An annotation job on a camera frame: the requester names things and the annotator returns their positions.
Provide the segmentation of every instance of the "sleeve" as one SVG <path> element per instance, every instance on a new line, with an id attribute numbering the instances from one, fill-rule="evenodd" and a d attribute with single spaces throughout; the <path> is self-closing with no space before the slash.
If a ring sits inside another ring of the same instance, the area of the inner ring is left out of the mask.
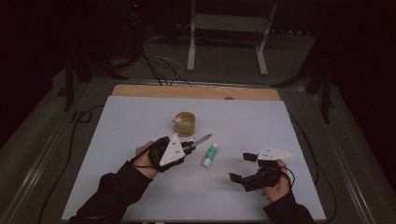
<path id="1" fill-rule="evenodd" d="M 297 204 L 292 192 L 263 208 L 275 224 L 314 224 L 315 221 L 303 205 Z"/>
<path id="2" fill-rule="evenodd" d="M 120 223 L 127 207 L 141 199 L 151 181 L 131 163 L 125 162 L 116 174 L 102 176 L 98 190 L 69 223 Z"/>

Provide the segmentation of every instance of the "metal frame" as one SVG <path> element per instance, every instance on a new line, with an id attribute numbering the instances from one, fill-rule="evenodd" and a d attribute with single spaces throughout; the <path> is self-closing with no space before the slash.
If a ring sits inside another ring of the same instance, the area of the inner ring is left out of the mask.
<path id="1" fill-rule="evenodd" d="M 199 14 L 195 11 L 195 0 L 191 0 L 191 33 L 190 33 L 190 49 L 189 58 L 187 60 L 187 71 L 192 72 L 195 65 L 195 30 L 211 29 L 211 30 L 227 30 L 227 31 L 243 31 L 243 32 L 262 32 L 262 42 L 256 46 L 257 62 L 260 67 L 262 76 L 268 75 L 267 66 L 262 54 L 265 42 L 271 30 L 272 22 L 275 16 L 277 4 L 273 4 L 268 18 L 255 17 L 235 17 Z"/>

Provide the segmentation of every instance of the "wrist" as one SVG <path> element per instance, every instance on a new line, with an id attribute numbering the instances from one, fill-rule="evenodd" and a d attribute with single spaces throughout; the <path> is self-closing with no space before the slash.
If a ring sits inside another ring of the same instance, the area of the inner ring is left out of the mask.
<path id="1" fill-rule="evenodd" d="M 153 179 L 158 171 L 151 167 L 149 162 L 142 162 L 141 160 L 136 160 L 133 163 L 133 167 L 138 170 L 142 175 L 145 175 L 147 178 Z"/>

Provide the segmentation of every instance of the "metal stand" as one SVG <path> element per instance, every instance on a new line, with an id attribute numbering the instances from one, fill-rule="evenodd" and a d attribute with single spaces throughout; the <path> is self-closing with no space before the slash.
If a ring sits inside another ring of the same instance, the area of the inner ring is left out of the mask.
<path id="1" fill-rule="evenodd" d="M 318 65 L 305 73 L 299 73 L 286 81 L 271 85 L 271 88 L 282 89 L 289 86 L 291 83 L 308 76 L 311 76 L 311 79 L 305 87 L 306 93 L 317 94 L 320 88 L 323 86 L 320 112 L 324 120 L 327 123 L 330 123 L 329 108 L 331 106 L 330 92 L 332 88 L 332 65 Z"/>
<path id="2" fill-rule="evenodd" d="M 78 77 L 78 80 L 81 82 L 90 82 L 92 79 L 92 75 L 90 72 L 90 68 L 94 67 L 98 70 L 103 71 L 105 74 L 113 77 L 118 80 L 126 80 L 128 77 L 123 77 L 111 70 L 111 68 L 106 67 L 105 65 L 97 62 L 92 57 L 88 56 L 81 50 L 70 47 L 69 51 L 67 51 L 65 57 L 65 77 L 66 77 L 66 88 L 65 88 L 65 96 L 66 96 L 66 106 L 65 111 L 68 111 L 70 106 L 74 102 L 74 72 Z"/>
<path id="3" fill-rule="evenodd" d="M 260 45 L 256 46 L 256 55 L 260 67 L 260 74 L 263 76 L 267 76 L 268 70 L 262 51 L 264 50 L 265 42 L 271 30 L 276 7 L 277 4 L 273 4 L 268 18 L 209 15 L 196 13 L 195 0 L 191 0 L 191 34 L 189 58 L 187 60 L 187 71 L 191 72 L 194 70 L 196 29 L 242 31 L 256 33 L 262 32 L 262 42 L 260 43 Z"/>

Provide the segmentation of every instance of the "hand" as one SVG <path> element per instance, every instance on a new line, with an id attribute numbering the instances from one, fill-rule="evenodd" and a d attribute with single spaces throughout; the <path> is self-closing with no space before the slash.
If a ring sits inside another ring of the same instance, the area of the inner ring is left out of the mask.
<path id="1" fill-rule="evenodd" d="M 140 152 L 151 146 L 153 142 L 149 141 L 147 142 L 144 146 L 138 147 L 136 149 L 135 154 L 138 155 Z M 142 175 L 145 175 L 146 177 L 153 179 L 155 175 L 158 174 L 158 171 L 152 167 L 143 167 L 143 166 L 151 166 L 151 163 L 149 161 L 149 152 L 145 152 L 145 154 L 141 155 L 139 158 L 137 158 L 134 161 L 135 166 L 142 166 L 142 167 L 135 167 Z"/>
<path id="2" fill-rule="evenodd" d="M 286 164 L 281 160 L 277 160 L 276 163 L 282 167 L 281 170 L 284 174 L 287 173 Z M 262 195 L 267 196 L 268 201 L 270 203 L 275 202 L 276 200 L 280 199 L 281 197 L 285 196 L 290 192 L 290 183 L 289 179 L 282 175 L 279 179 L 279 182 L 271 187 L 265 187 L 262 189 Z"/>

